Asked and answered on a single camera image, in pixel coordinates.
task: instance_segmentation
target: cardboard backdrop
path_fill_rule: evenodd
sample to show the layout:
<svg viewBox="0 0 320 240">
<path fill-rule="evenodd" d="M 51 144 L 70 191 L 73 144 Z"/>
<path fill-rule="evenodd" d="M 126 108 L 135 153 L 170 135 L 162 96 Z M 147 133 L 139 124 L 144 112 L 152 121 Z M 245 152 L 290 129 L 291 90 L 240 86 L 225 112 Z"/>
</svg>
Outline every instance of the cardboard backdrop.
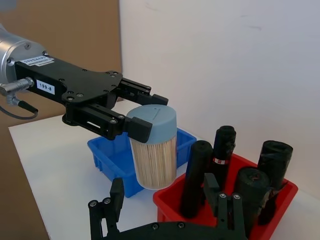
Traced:
<svg viewBox="0 0 320 240">
<path fill-rule="evenodd" d="M 17 8 L 0 13 L 0 23 L 79 67 L 121 71 L 118 0 L 18 0 Z M 34 93 L 22 93 L 19 98 L 39 109 L 36 120 L 64 113 L 62 105 Z M 0 96 L 1 106 L 28 115 L 5 102 Z M 22 123 L 26 121 L 0 112 L 0 239 L 46 240 L 49 237 L 8 130 Z"/>
</svg>

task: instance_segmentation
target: blue lid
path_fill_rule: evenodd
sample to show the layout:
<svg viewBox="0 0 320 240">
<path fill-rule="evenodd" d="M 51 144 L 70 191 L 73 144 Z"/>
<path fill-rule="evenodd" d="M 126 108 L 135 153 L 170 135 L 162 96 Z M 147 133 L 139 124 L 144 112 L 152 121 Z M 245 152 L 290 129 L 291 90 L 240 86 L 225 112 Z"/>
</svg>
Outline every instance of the blue lid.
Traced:
<svg viewBox="0 0 320 240">
<path fill-rule="evenodd" d="M 166 105 L 150 104 L 138 106 L 126 115 L 152 123 L 149 140 L 146 144 L 160 144 L 172 139 L 177 134 L 176 111 Z"/>
</svg>

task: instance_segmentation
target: white table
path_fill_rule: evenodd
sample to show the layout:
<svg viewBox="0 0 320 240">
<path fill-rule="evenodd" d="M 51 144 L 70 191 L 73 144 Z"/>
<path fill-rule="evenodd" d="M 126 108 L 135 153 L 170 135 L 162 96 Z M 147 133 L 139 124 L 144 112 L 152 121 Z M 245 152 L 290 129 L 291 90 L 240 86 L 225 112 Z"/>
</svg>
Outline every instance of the white table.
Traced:
<svg viewBox="0 0 320 240">
<path fill-rule="evenodd" d="M 126 114 L 137 104 L 118 102 Z M 97 135 L 65 125 L 61 116 L 10 128 L 15 147 L 52 240 L 89 240 L 88 202 L 109 196 L 111 182 L 95 167 L 87 142 Z M 180 176 L 186 164 L 178 169 Z M 155 191 L 124 198 L 118 228 L 132 229 L 157 221 Z M 272 240 L 320 240 L 320 200 L 299 191 Z"/>
</svg>

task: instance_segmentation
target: toothpick container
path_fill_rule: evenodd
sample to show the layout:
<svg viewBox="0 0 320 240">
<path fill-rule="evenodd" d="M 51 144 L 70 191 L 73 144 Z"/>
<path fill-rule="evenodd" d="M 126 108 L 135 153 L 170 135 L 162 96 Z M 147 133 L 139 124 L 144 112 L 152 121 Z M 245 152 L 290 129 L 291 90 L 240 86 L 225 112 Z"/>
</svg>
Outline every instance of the toothpick container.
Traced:
<svg viewBox="0 0 320 240">
<path fill-rule="evenodd" d="M 130 139 L 136 178 L 151 190 L 170 186 L 177 175 L 177 114 L 165 105 L 151 104 L 131 110 L 127 116 L 152 123 L 146 143 Z"/>
</svg>

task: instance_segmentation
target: blue plastic bin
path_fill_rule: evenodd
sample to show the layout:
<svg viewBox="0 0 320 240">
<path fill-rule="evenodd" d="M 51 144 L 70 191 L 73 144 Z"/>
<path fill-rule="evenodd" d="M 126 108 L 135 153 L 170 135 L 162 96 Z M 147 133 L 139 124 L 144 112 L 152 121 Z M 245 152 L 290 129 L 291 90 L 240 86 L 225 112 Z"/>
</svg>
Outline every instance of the blue plastic bin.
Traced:
<svg viewBox="0 0 320 240">
<path fill-rule="evenodd" d="M 178 168 L 188 161 L 191 145 L 197 139 L 179 128 L 177 129 L 176 137 L 176 167 Z M 134 159 L 127 133 L 116 136 L 113 141 L 104 137 L 98 137 L 88 141 L 88 146 L 93 153 L 95 166 L 110 181 L 114 178 L 123 179 L 124 195 L 127 198 L 144 189 L 137 181 Z"/>
</svg>

